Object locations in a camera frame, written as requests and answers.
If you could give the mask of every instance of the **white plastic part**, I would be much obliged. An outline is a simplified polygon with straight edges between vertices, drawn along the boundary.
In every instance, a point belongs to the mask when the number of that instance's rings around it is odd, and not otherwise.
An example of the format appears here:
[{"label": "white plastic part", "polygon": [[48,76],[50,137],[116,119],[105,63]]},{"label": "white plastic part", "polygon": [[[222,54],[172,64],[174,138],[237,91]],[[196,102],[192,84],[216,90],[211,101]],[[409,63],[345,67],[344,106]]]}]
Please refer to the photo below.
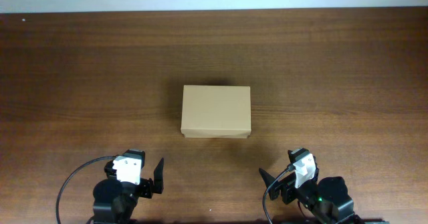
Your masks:
[{"label": "white plastic part", "polygon": [[299,188],[306,181],[314,178],[315,176],[315,161],[312,154],[308,154],[300,160],[293,163],[296,168],[296,183],[295,187]]},{"label": "white plastic part", "polygon": [[113,169],[116,170],[116,178],[120,182],[140,184],[141,160],[126,156],[118,156],[113,160]]}]

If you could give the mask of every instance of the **brown box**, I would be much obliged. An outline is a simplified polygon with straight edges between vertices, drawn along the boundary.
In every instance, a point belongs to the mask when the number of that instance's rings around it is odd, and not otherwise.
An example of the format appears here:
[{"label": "brown box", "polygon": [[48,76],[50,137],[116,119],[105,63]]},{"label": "brown box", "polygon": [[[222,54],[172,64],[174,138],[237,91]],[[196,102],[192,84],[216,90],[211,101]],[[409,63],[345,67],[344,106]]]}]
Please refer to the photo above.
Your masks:
[{"label": "brown box", "polygon": [[247,138],[249,87],[184,86],[181,132],[187,138]]}]

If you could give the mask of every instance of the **box top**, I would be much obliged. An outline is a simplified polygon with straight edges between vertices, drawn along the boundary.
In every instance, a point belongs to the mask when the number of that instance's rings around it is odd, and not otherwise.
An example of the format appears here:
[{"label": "box top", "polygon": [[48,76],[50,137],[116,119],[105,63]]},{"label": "box top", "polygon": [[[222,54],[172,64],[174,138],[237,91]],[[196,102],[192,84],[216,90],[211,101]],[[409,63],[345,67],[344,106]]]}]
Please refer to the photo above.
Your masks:
[{"label": "box top", "polygon": [[251,130],[248,86],[184,86],[181,129]]}]

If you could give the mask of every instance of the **wood grain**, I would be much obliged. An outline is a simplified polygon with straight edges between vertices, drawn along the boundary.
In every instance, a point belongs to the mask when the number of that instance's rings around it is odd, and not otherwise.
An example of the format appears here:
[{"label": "wood grain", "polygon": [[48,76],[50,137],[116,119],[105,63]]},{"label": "wood grain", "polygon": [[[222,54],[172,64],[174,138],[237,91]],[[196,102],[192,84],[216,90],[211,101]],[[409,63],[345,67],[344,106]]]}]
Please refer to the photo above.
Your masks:
[{"label": "wood grain", "polygon": [[[2,223],[53,223],[87,160],[165,158],[165,191],[133,217],[264,219],[259,167],[305,146],[343,176],[364,218],[428,219],[427,8],[0,15]],[[246,140],[185,139],[184,84],[251,86]],[[69,183],[63,223],[92,215],[93,164]],[[269,202],[277,220],[296,203]]]}]

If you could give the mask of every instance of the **brown wooden surface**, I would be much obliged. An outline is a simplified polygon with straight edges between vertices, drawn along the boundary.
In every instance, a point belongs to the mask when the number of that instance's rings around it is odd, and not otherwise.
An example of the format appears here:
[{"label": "brown wooden surface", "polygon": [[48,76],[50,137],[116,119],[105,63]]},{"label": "brown wooden surface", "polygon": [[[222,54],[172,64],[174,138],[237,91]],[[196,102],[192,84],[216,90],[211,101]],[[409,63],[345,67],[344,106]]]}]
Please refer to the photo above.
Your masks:
[{"label": "brown wooden surface", "polygon": [[[0,20],[1,223],[53,223],[65,178],[128,148],[146,151],[144,177],[165,158],[164,193],[141,199],[134,218],[265,219],[257,170],[278,174],[298,146],[321,178],[345,178],[360,216],[428,220],[427,8]],[[183,138],[183,84],[251,86],[251,138]],[[104,163],[69,183],[63,223],[92,215]],[[300,216],[296,203],[267,207]]]}]

